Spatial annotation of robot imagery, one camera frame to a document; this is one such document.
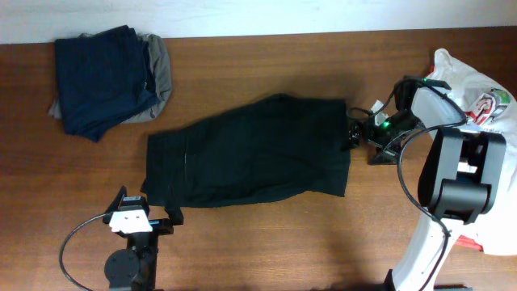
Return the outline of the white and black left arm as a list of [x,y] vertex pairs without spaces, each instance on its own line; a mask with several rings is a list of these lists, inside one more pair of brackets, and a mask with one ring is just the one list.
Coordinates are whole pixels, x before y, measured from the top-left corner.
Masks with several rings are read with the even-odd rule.
[[110,290],[149,291],[156,285],[158,238],[174,233],[183,224],[179,214],[150,219],[149,204],[143,196],[128,196],[121,187],[105,211],[103,223],[126,240],[126,247],[113,252],[104,265]]

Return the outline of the red and white shirt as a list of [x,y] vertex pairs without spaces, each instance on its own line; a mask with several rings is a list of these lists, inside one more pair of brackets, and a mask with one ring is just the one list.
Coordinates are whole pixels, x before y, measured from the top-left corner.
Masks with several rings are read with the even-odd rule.
[[506,139],[497,199],[489,213],[467,227],[464,236],[487,255],[516,254],[516,101],[502,85],[440,48],[428,78],[445,81],[448,97],[466,114],[468,123]]

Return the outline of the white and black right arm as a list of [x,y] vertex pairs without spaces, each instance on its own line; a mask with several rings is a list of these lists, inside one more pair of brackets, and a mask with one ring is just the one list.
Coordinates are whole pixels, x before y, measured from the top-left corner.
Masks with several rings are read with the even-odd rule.
[[439,270],[464,229],[494,206],[506,140],[499,133],[469,129],[466,113],[447,95],[450,89],[445,81],[405,76],[389,95],[397,113],[382,122],[375,121],[380,109],[348,118],[352,145],[365,141],[375,146],[369,165],[394,165],[399,178],[406,148],[425,134],[435,135],[418,195],[401,184],[421,213],[406,253],[383,283],[365,289],[434,290]]

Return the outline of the black shorts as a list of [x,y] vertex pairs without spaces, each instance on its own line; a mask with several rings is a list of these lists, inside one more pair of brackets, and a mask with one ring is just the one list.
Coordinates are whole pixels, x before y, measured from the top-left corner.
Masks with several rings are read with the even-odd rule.
[[350,150],[344,100],[275,94],[150,135],[141,191],[172,217],[303,192],[342,197]]

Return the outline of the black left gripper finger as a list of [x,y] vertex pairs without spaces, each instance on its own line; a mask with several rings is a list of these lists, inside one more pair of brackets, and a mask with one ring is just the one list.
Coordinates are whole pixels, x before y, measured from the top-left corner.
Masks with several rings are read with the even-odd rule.
[[180,226],[184,223],[184,216],[181,208],[178,206],[166,206],[165,211],[168,214],[170,223],[173,226]]
[[105,213],[113,213],[115,212],[119,207],[122,200],[127,196],[127,188],[125,186],[122,186],[118,193],[116,194],[115,199],[109,204],[107,207]]

